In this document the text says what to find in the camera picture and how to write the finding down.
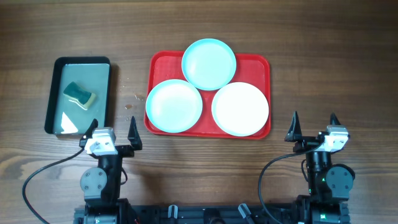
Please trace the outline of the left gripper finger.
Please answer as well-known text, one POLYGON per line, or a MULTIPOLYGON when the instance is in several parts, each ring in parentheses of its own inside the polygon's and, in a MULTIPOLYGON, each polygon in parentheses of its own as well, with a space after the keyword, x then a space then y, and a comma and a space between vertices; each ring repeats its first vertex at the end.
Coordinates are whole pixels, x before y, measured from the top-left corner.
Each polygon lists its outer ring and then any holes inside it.
POLYGON ((142 141, 137 130, 136 119, 134 116, 131 118, 127 139, 130 142, 133 151, 142 150, 142 141))
POLYGON ((85 134, 81 137, 79 146, 86 146, 87 141, 92 138, 93 131, 98 127, 98 120, 94 119, 85 134))

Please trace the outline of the green yellow sponge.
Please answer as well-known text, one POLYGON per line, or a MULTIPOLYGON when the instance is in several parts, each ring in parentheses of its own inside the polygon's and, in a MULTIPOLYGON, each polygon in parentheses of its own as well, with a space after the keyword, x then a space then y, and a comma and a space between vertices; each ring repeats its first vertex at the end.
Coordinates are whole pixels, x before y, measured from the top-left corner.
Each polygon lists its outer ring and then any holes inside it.
POLYGON ((64 89, 63 94, 72 103, 77 104, 83 110, 88 110, 94 103, 96 95, 88 90, 82 88, 79 84, 71 82, 64 89))

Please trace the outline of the light blue plate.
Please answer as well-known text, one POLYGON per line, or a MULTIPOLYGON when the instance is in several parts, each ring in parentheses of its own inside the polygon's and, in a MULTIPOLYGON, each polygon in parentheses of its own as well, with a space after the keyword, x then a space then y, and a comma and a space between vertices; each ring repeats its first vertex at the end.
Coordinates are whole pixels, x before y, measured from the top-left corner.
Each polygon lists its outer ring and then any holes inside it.
POLYGON ((202 111, 203 100, 197 88, 179 79, 159 83, 146 100, 149 121, 166 133, 181 133, 192 128, 202 111))
POLYGON ((227 85, 236 73, 232 49, 218 39, 200 39, 183 53, 181 68, 185 79, 200 90, 213 91, 227 85))

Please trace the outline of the white plate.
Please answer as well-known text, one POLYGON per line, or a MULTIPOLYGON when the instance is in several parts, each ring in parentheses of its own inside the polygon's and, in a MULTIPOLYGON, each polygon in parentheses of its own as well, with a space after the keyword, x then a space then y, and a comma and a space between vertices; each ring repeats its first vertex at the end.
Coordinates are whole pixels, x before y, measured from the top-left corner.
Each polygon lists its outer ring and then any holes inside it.
POLYGON ((237 137, 260 131, 269 118, 269 103, 260 89, 244 82, 229 83, 219 89, 211 103, 217 126, 237 137))

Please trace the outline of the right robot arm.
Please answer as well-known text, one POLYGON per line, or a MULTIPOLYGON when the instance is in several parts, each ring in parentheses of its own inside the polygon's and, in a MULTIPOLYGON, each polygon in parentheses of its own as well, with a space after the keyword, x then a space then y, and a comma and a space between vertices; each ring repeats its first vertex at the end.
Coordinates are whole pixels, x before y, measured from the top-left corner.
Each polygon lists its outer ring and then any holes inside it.
POLYGON ((341 151, 350 135, 336 115, 317 136, 303 136, 295 112, 285 141, 293 142, 293 151, 305 155, 308 195, 299 195, 292 204, 292 223, 347 224, 349 192, 355 172, 344 164, 333 164, 331 155, 341 151))

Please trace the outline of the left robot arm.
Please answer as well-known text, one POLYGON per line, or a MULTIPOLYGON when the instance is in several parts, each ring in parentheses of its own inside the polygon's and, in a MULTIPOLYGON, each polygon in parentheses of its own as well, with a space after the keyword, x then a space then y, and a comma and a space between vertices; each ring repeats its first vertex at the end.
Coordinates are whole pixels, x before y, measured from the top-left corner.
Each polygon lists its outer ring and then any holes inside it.
POLYGON ((97 159, 98 165, 86 170, 80 179, 85 207, 75 210, 74 223, 140 222, 128 199, 120 197, 121 186, 125 184, 121 176, 126 175, 123 159, 134 157, 134 152, 142 149, 134 117, 131 118, 127 140, 127 145, 115 145, 113 128, 99 128, 96 119, 80 139, 81 149, 97 159))

